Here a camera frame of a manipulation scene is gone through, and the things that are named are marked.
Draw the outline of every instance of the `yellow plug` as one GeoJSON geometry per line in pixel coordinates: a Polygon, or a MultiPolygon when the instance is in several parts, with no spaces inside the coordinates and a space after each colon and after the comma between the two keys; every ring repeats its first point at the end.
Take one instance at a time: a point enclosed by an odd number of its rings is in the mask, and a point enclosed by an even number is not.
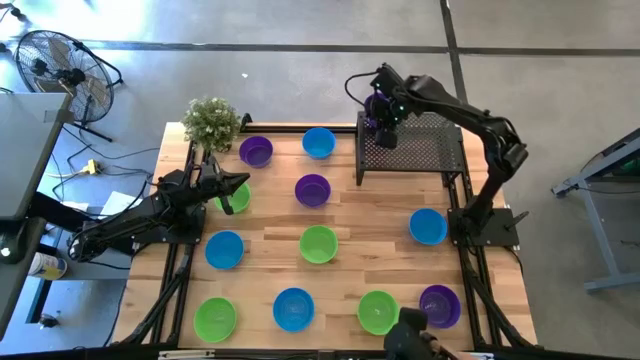
{"type": "Polygon", "coordinates": [[[87,166],[82,168],[82,171],[85,174],[93,175],[98,172],[98,162],[91,159],[87,166]]]}

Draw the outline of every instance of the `fan grille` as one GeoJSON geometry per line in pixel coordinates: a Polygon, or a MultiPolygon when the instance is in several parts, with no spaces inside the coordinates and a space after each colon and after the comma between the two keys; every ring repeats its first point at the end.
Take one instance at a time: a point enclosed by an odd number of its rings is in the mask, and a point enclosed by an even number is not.
{"type": "Polygon", "coordinates": [[[60,92],[63,89],[56,85],[58,80],[69,76],[73,69],[80,70],[85,79],[71,86],[75,96],[69,110],[78,122],[98,121],[113,105],[111,78],[98,59],[74,43],[79,42],[53,31],[27,33],[20,39],[16,51],[18,72],[31,92],[43,91],[39,84],[57,87],[56,91],[60,92]],[[38,60],[46,64],[44,73],[34,69],[38,60]]]}

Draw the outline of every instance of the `gray table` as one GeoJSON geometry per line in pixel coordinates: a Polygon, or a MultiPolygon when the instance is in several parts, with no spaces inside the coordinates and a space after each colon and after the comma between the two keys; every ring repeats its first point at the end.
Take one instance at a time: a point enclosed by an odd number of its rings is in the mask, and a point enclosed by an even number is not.
{"type": "Polygon", "coordinates": [[[0,232],[25,221],[25,256],[16,264],[0,262],[0,338],[4,335],[22,290],[29,266],[40,245],[47,209],[55,220],[66,215],[80,221],[57,201],[36,192],[40,178],[65,122],[67,94],[0,94],[0,232]]]}
{"type": "Polygon", "coordinates": [[[572,190],[580,193],[607,265],[609,275],[586,282],[587,292],[640,284],[638,158],[640,128],[598,153],[578,175],[551,189],[558,198],[572,190]]]}

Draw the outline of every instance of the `green bowl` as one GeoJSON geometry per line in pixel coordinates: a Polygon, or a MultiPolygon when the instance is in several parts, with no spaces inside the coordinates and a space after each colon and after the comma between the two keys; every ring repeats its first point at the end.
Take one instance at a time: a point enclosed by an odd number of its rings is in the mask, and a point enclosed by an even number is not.
{"type": "Polygon", "coordinates": [[[300,253],[308,262],[324,264],[338,252],[338,237],[326,226],[311,226],[300,237],[300,253]]]}
{"type": "MultiPolygon", "coordinates": [[[[231,205],[234,214],[239,214],[249,206],[249,200],[251,200],[251,189],[249,184],[245,182],[229,197],[229,205],[231,205]]],[[[220,198],[215,198],[213,202],[218,209],[223,210],[220,198]]]]}
{"type": "Polygon", "coordinates": [[[236,327],[236,309],[225,298],[211,298],[200,305],[193,317],[193,328],[200,339],[220,342],[236,327]]]}
{"type": "Polygon", "coordinates": [[[374,290],[360,299],[358,320],[373,335],[386,335],[398,322],[398,304],[389,293],[374,290]]]}

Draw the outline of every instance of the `bowl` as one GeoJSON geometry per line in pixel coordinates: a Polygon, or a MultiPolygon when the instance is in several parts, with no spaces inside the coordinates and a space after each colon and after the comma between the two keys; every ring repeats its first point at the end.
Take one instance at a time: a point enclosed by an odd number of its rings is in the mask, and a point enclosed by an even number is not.
{"type": "Polygon", "coordinates": [[[409,232],[421,244],[437,245],[447,236],[447,222],[433,209],[420,209],[409,219],[409,232]]]}
{"type": "Polygon", "coordinates": [[[305,175],[296,183],[296,199],[305,206],[318,207],[329,200],[331,185],[322,175],[305,175]]]}
{"type": "MultiPolygon", "coordinates": [[[[234,214],[239,214],[245,211],[247,207],[249,207],[249,201],[251,200],[251,188],[249,188],[249,184],[245,182],[240,185],[238,190],[228,197],[228,200],[234,214]]],[[[216,204],[218,209],[223,210],[220,198],[215,198],[213,202],[216,204]]]]}
{"type": "Polygon", "coordinates": [[[214,268],[228,270],[238,265],[242,259],[244,243],[233,231],[220,231],[209,239],[204,255],[214,268]]]}
{"type": "Polygon", "coordinates": [[[420,295],[420,309],[427,314],[429,325],[450,328],[460,319],[460,300],[444,285],[431,285],[420,295]]]}
{"type": "Polygon", "coordinates": [[[196,335],[206,342],[220,342],[236,327],[236,309],[233,304],[221,297],[211,298],[200,305],[193,316],[193,328],[196,335]]]}
{"type": "Polygon", "coordinates": [[[338,237],[330,228],[315,225],[307,228],[300,236],[300,253],[313,264],[324,264],[338,252],[338,237]]]}
{"type": "Polygon", "coordinates": [[[398,304],[387,292],[374,290],[360,299],[358,320],[373,335],[386,335],[398,322],[398,315],[398,304]]]}
{"type": "Polygon", "coordinates": [[[312,159],[325,159],[336,147],[336,136],[325,128],[312,128],[302,137],[302,147],[312,159]]]}
{"type": "Polygon", "coordinates": [[[273,144],[264,136],[252,136],[240,145],[240,159],[254,168],[269,164],[273,155],[273,144]]]}
{"type": "Polygon", "coordinates": [[[313,320],[313,299],[300,288],[289,288],[278,294],[273,303],[273,317],[278,326],[288,332],[299,332],[313,320]]]}

